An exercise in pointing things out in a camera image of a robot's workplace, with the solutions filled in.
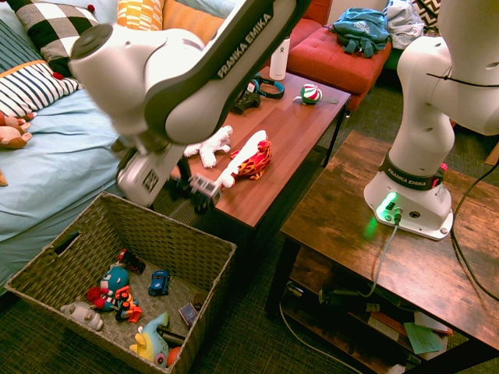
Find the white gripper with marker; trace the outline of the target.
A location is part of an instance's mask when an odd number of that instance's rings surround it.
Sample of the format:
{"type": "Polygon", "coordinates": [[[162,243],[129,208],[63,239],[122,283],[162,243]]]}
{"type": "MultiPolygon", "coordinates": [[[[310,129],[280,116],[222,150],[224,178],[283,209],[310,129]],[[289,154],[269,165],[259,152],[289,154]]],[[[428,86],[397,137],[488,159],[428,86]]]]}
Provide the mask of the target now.
{"type": "Polygon", "coordinates": [[[189,199],[192,174],[189,161],[183,153],[184,149],[136,153],[118,173],[119,188],[128,200],[145,207],[154,202],[165,183],[173,200],[189,199]],[[170,177],[177,163],[180,177],[170,177]]]}

